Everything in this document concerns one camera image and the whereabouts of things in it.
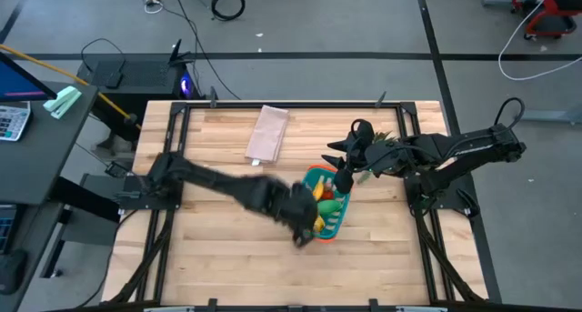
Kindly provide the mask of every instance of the white cable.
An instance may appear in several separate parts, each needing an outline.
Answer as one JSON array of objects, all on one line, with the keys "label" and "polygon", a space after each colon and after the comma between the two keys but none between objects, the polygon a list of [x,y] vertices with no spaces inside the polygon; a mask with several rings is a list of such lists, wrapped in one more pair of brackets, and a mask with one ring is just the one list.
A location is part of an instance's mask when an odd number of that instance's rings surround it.
[{"label": "white cable", "polygon": [[503,47],[503,49],[501,50],[501,53],[499,53],[499,57],[497,58],[497,64],[499,65],[499,71],[501,71],[501,73],[502,73],[502,74],[503,74],[503,75],[504,75],[504,76],[505,76],[507,79],[514,80],[514,81],[525,81],[525,80],[531,80],[531,79],[535,79],[535,78],[537,78],[537,77],[540,77],[540,76],[542,76],[542,75],[549,75],[549,74],[551,74],[551,73],[554,73],[554,72],[556,72],[556,71],[559,71],[559,70],[565,69],[565,68],[567,68],[567,67],[569,67],[569,66],[573,65],[573,64],[574,64],[574,63],[576,63],[576,62],[582,61],[582,56],[581,56],[581,57],[579,57],[578,59],[576,59],[576,60],[574,60],[574,61],[572,61],[572,62],[570,62],[570,63],[567,63],[567,64],[565,64],[565,65],[562,65],[562,66],[560,66],[560,67],[557,67],[557,68],[555,68],[555,69],[553,69],[553,70],[549,70],[549,71],[542,72],[542,73],[540,73],[540,74],[537,74],[537,75],[531,75],[531,76],[525,76],[525,77],[513,77],[513,76],[511,76],[511,75],[508,75],[508,74],[507,74],[507,73],[506,73],[506,72],[503,70],[503,66],[501,66],[501,56],[502,56],[502,55],[503,55],[503,54],[506,52],[506,50],[507,50],[507,47],[509,46],[509,44],[510,44],[510,43],[511,43],[511,41],[513,40],[513,37],[515,37],[515,36],[516,36],[516,33],[517,33],[517,31],[519,31],[519,28],[521,28],[521,26],[522,26],[522,25],[523,25],[525,22],[527,22],[527,20],[529,19],[529,17],[530,17],[530,16],[532,16],[532,15],[533,15],[533,14],[536,12],[536,10],[537,10],[537,9],[538,9],[538,8],[539,8],[539,7],[540,7],[542,4],[544,4],[544,2],[545,2],[545,1],[546,1],[546,0],[541,0],[541,2],[539,2],[539,4],[537,4],[536,8],[534,8],[534,9],[533,9],[533,10],[532,10],[532,11],[529,13],[529,15],[528,15],[528,16],[526,16],[526,17],[524,18],[524,20],[523,20],[523,21],[521,21],[521,23],[520,23],[520,24],[517,26],[517,28],[516,28],[516,31],[514,31],[514,32],[513,32],[513,35],[511,35],[511,36],[509,37],[509,40],[507,40],[507,44],[505,45],[505,47]]},{"label": "white cable", "polygon": [[[159,9],[156,9],[155,11],[149,11],[147,9],[147,7],[149,5],[159,5],[160,8]],[[148,14],[157,14],[157,13],[162,12],[163,9],[164,9],[164,5],[159,0],[144,0],[144,12],[146,12]]]},{"label": "white cable", "polygon": [[148,11],[147,10],[147,5],[144,5],[144,11],[148,14],[156,14],[156,13],[160,13],[163,9],[164,9],[164,5],[161,2],[158,2],[156,0],[152,1],[152,4],[154,5],[160,5],[159,9],[156,9],[155,11]]}]

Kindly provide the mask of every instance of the green vegetable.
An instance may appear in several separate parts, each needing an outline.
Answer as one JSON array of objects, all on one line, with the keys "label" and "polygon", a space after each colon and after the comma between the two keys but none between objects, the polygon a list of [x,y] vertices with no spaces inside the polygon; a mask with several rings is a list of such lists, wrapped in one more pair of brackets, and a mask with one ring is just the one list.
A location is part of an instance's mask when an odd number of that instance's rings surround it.
[{"label": "green vegetable", "polygon": [[328,199],[317,203],[319,214],[324,216],[334,213],[342,208],[342,203],[333,199]]}]

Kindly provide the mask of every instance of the blue light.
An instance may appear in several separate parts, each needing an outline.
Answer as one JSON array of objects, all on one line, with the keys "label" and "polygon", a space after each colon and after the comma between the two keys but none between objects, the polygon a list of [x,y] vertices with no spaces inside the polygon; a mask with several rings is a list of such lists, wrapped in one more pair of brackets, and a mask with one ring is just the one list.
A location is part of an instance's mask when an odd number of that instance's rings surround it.
[{"label": "blue light", "polygon": [[182,90],[182,94],[188,99],[192,99],[192,89],[194,88],[194,82],[190,75],[185,72],[182,75],[182,79],[180,79],[180,89]]}]

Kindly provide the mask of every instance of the yellow toy food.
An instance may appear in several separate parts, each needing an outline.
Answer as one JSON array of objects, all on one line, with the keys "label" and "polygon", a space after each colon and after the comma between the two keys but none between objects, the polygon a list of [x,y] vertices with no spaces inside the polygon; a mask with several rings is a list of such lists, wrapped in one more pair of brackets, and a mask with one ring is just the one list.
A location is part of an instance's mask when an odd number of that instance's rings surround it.
[{"label": "yellow toy food", "polygon": [[318,182],[316,188],[313,190],[313,198],[318,201],[321,199],[321,196],[324,194],[324,183],[322,181]]},{"label": "yellow toy food", "polygon": [[321,230],[324,229],[324,226],[326,226],[326,222],[324,222],[324,218],[322,218],[321,216],[317,216],[317,220],[313,224],[313,230],[316,232],[321,232]]}]

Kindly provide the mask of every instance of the metal bracket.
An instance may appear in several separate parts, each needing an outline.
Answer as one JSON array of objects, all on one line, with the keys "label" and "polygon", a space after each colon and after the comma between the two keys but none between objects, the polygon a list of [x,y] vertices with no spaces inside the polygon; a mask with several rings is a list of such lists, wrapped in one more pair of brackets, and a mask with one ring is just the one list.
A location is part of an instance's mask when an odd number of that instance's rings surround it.
[{"label": "metal bracket", "polygon": [[396,307],[397,312],[447,312],[446,307]]},{"label": "metal bracket", "polygon": [[60,223],[61,225],[68,224],[72,214],[73,212],[71,210],[64,209],[63,213],[61,213],[61,216],[58,218],[58,223]]},{"label": "metal bracket", "polygon": [[289,312],[303,312],[303,306],[288,306]]},{"label": "metal bracket", "polygon": [[144,312],[194,312],[194,307],[154,307],[144,308]]},{"label": "metal bracket", "polygon": [[380,96],[380,98],[378,98],[378,101],[374,104],[374,107],[375,108],[382,107],[382,101],[384,101],[384,97],[386,97],[386,90],[384,91],[384,93],[382,93],[382,95]]},{"label": "metal bracket", "polygon": [[218,95],[214,86],[210,86],[210,108],[216,108],[216,100]]},{"label": "metal bracket", "polygon": [[380,306],[378,304],[377,298],[370,298],[368,302],[370,305],[370,312],[380,312]]},{"label": "metal bracket", "polygon": [[210,298],[208,299],[208,308],[206,312],[216,312],[216,306],[218,305],[218,299]]},{"label": "metal bracket", "polygon": [[142,184],[138,176],[128,176],[125,178],[124,191],[117,194],[119,208],[128,210],[152,209],[152,210],[173,210],[182,205],[181,199],[176,197],[151,197],[142,193]]},{"label": "metal bracket", "polygon": [[182,112],[182,110],[186,107],[185,102],[174,102],[170,107],[170,116],[175,116],[178,113]]},{"label": "metal bracket", "polygon": [[416,115],[416,104],[415,102],[402,102],[400,107],[404,108],[411,116]]},{"label": "metal bracket", "polygon": [[[465,209],[468,207],[474,207],[466,201],[465,197],[460,196],[457,193],[457,190],[463,190],[467,187],[466,177],[468,176],[462,176],[459,179],[451,182],[451,185],[443,191],[443,195],[436,201],[434,205],[430,207],[430,209],[454,209],[465,211]],[[408,204],[410,206],[422,200],[421,197],[417,197],[418,186],[420,186],[420,179],[417,176],[405,178],[404,187],[406,190]]]}]

